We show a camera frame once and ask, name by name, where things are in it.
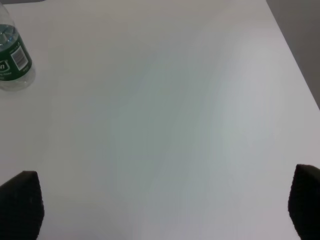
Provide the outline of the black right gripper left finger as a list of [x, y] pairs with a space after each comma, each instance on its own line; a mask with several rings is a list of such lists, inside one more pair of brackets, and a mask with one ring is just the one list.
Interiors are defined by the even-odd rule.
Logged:
[[0, 238], [36, 240], [45, 216], [38, 173], [22, 171], [0, 186]]

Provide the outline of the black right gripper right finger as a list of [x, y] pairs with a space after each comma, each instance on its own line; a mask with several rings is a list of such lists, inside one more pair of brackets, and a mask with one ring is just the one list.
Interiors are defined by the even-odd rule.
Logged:
[[288, 198], [288, 213], [302, 240], [320, 238], [320, 169], [297, 164]]

